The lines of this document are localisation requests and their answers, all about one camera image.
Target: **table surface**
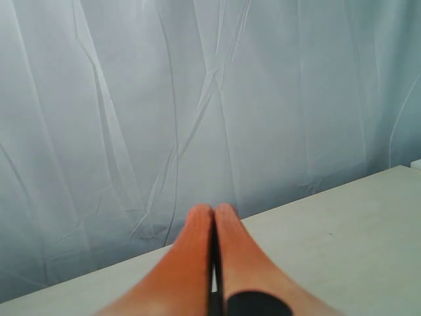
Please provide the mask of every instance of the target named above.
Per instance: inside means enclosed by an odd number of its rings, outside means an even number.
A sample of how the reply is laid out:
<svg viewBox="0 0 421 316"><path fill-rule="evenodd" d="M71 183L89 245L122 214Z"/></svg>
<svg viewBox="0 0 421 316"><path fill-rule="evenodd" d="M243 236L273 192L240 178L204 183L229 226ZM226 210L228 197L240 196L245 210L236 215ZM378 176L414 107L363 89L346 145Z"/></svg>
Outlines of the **table surface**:
<svg viewBox="0 0 421 316"><path fill-rule="evenodd" d="M243 220L287 274L347 315L421 315L421 171L395 167ZM168 247L0 304L0 315L91 315Z"/></svg>

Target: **wrinkled fabric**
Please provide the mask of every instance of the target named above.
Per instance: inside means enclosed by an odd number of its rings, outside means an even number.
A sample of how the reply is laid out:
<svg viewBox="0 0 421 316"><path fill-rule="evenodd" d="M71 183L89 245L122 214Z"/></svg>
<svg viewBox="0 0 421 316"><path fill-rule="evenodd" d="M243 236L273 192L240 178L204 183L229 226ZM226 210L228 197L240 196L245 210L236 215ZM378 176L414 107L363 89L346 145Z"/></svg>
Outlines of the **wrinkled fabric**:
<svg viewBox="0 0 421 316"><path fill-rule="evenodd" d="M421 1L0 1L0 301L421 158Z"/></svg>

